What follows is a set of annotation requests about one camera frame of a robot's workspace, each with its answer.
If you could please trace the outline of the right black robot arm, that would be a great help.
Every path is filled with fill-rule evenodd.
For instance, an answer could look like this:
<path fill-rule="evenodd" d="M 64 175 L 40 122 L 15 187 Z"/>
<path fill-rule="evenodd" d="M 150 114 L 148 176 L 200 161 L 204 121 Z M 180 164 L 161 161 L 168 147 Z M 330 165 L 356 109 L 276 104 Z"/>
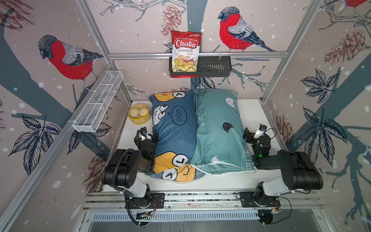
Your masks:
<path fill-rule="evenodd" d="M 280 170 L 281 175 L 270 181 L 258 183 L 256 202 L 266 202 L 292 191 L 308 194 L 323 188 L 323 178 L 305 152 L 279 150 L 270 155 L 271 140 L 266 125 L 260 124 L 256 132 L 245 128 L 243 139 L 252 145 L 252 162 L 258 170 Z"/>

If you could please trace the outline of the teal cat pillow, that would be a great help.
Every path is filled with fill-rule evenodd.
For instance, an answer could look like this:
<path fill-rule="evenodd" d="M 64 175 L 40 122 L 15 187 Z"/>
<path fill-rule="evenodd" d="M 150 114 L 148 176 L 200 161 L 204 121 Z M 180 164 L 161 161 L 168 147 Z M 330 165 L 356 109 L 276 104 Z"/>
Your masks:
<path fill-rule="evenodd" d="M 243 139 L 238 94 L 223 89 L 195 90 L 197 144 L 191 165 L 209 175 L 255 171 Z"/>

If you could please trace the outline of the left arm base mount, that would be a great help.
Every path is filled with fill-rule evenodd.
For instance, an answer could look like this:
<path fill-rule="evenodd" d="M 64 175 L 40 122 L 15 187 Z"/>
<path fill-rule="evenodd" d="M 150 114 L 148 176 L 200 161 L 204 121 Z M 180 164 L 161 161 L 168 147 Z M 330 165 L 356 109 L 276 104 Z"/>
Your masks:
<path fill-rule="evenodd" d="M 143 209 L 143 210 L 153 210 L 162 209 L 164 207 L 165 194 L 164 193 L 151 193 L 143 198 L 129 198 L 126 197 L 127 207 L 130 210 Z"/>

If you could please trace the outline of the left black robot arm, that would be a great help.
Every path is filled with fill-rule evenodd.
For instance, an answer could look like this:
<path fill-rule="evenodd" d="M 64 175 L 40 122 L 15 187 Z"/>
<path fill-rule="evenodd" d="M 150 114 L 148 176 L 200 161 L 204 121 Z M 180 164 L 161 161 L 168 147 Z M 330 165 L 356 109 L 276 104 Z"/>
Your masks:
<path fill-rule="evenodd" d="M 102 176 L 102 184 L 124 193 L 127 199 L 151 202 L 150 187 L 137 178 L 138 173 L 150 173 L 155 166 L 154 145 L 156 137 L 141 127 L 134 137 L 137 149 L 117 149 Z"/>

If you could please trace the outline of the blue cartoon pillow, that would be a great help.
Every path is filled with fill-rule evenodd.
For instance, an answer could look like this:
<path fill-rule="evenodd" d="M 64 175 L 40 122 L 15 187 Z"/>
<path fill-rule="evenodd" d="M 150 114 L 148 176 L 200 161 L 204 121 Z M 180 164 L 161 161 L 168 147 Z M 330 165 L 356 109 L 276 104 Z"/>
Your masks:
<path fill-rule="evenodd" d="M 204 173 L 191 165 L 197 144 L 198 122 L 194 91 L 163 92 L 149 96 L 152 103 L 154 168 L 148 176 L 178 183 L 200 179 Z"/>

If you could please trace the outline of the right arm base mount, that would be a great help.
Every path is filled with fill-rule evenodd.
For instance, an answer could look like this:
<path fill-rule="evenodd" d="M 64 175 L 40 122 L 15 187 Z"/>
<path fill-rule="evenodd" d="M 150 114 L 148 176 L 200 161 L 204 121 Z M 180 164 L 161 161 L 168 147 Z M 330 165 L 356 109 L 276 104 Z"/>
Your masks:
<path fill-rule="evenodd" d="M 266 195 L 257 196 L 255 192 L 238 192 L 236 198 L 243 208 L 279 208 L 281 207 L 278 197 Z"/>

